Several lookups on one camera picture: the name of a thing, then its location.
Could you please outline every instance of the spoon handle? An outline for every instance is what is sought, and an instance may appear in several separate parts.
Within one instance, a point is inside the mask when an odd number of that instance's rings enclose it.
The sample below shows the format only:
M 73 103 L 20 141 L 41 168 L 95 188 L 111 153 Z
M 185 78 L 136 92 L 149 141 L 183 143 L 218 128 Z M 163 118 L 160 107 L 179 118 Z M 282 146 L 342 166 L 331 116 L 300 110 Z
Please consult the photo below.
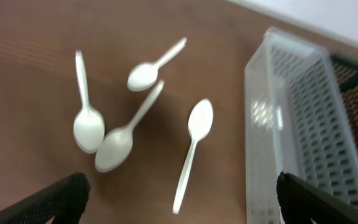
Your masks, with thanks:
M 135 116 L 132 118 L 132 120 L 128 124 L 128 130 L 133 130 L 137 123 L 143 118 L 143 116 L 146 114 L 146 112 L 150 109 L 150 107 L 153 105 L 155 100 L 158 98 L 158 96 L 161 93 L 161 90 L 164 86 L 164 81 L 160 80 L 159 83 L 154 87 L 154 89 L 149 93 L 146 100 L 142 103 L 142 106 L 137 110 Z
M 75 68 L 77 71 L 77 80 L 78 87 L 80 88 L 82 107 L 89 108 L 90 99 L 88 96 L 88 84 L 86 83 L 85 64 L 80 50 L 75 52 Z
M 186 45 L 187 38 L 184 37 L 177 44 L 175 44 L 165 55 L 163 55 L 158 61 L 154 63 L 155 66 L 160 68 L 165 63 L 169 62 L 174 56 L 176 56 Z
M 183 168 L 181 170 L 179 184 L 177 188 L 177 194 L 175 196 L 175 200 L 173 201 L 173 208 L 172 208 L 172 212 L 175 214 L 179 213 L 181 202 L 183 200 L 183 197 L 185 196 L 186 186 L 189 180 L 191 165 L 193 163 L 197 142 L 198 140 L 195 139 L 191 140 L 191 145 L 186 156 L 185 165 L 183 165 Z

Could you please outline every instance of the white plastic spoon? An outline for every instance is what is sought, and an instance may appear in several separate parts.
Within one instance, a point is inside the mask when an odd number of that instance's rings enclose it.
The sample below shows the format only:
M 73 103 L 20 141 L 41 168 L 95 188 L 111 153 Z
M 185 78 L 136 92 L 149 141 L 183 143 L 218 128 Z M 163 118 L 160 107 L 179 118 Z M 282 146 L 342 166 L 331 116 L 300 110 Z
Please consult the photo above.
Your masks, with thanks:
M 176 56 L 185 47 L 186 41 L 186 37 L 179 40 L 158 61 L 154 63 L 145 62 L 132 69 L 128 77 L 128 89 L 130 91 L 143 91 L 150 88 L 157 81 L 158 69 Z
M 187 182 L 190 176 L 191 164 L 193 163 L 194 153 L 198 141 L 207 136 L 212 126 L 214 113 L 212 104 L 209 100 L 203 99 L 197 103 L 190 114 L 188 129 L 191 136 L 191 145 L 186 156 L 185 165 L 181 170 L 179 184 L 175 201 L 173 202 L 173 213 L 178 214 L 181 202 L 185 196 Z
M 108 172 L 124 162 L 132 149 L 132 132 L 135 126 L 154 104 L 163 86 L 164 81 L 161 80 L 149 93 L 129 124 L 116 128 L 106 135 L 94 159 L 97 171 Z
M 102 115 L 90 105 L 84 60 L 80 50 L 75 52 L 75 67 L 82 109 L 74 120 L 73 132 L 77 145 L 86 153 L 96 152 L 103 142 L 104 120 Z

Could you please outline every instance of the white plastic basket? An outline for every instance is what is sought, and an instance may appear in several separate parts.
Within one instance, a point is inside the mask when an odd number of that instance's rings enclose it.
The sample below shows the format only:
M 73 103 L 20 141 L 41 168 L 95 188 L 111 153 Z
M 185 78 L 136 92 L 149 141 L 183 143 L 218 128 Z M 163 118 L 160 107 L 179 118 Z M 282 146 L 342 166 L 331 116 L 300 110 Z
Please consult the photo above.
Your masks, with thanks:
M 245 82 L 247 223 L 280 223 L 281 171 L 358 209 L 358 155 L 327 52 L 270 28 Z

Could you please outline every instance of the brown tabletop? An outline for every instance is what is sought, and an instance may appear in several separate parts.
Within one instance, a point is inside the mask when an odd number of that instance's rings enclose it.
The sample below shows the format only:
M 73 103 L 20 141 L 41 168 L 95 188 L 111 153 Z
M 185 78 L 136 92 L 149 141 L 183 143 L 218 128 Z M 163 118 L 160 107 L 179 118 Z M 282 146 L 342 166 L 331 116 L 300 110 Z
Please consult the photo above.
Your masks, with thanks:
M 73 172 L 91 195 L 82 223 L 244 223 L 244 67 L 270 26 L 358 58 L 358 50 L 222 0 L 0 0 L 0 210 Z M 134 131 L 126 161 L 106 174 L 73 138 L 80 110 L 75 50 L 106 131 L 126 124 L 149 91 L 130 70 L 182 37 L 160 70 L 160 98 Z M 194 105 L 214 107 L 179 215 L 172 213 Z

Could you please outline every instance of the spoon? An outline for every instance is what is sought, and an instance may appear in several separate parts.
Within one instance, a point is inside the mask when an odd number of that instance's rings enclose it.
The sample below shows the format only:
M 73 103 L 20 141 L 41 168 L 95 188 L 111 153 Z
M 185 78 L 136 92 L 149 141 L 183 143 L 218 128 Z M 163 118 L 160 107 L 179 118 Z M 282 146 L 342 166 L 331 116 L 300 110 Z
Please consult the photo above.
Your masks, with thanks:
M 173 213 L 178 214 L 181 202 L 185 196 L 187 182 L 190 176 L 191 164 L 193 163 L 194 153 L 198 141 L 207 136 L 212 126 L 213 120 L 212 104 L 209 100 L 203 99 L 197 103 L 190 114 L 188 129 L 191 136 L 191 144 L 186 156 L 185 165 L 181 170 L 175 201 L 173 202 Z
M 121 128 L 116 128 L 107 134 L 102 145 L 100 145 L 94 160 L 97 171 L 108 172 L 124 162 L 132 149 L 132 132 L 135 126 L 158 98 L 163 86 L 164 81 L 159 81 L 142 103 L 142 106 L 140 106 L 129 124 Z
M 158 61 L 154 63 L 144 62 L 132 69 L 128 78 L 128 89 L 130 91 L 143 91 L 150 88 L 157 80 L 158 69 L 178 54 L 185 47 L 186 41 L 186 37 L 179 40 Z
M 103 141 L 104 121 L 102 115 L 90 105 L 84 60 L 80 50 L 75 52 L 75 67 L 82 109 L 74 120 L 73 132 L 77 145 L 86 153 L 96 152 Z

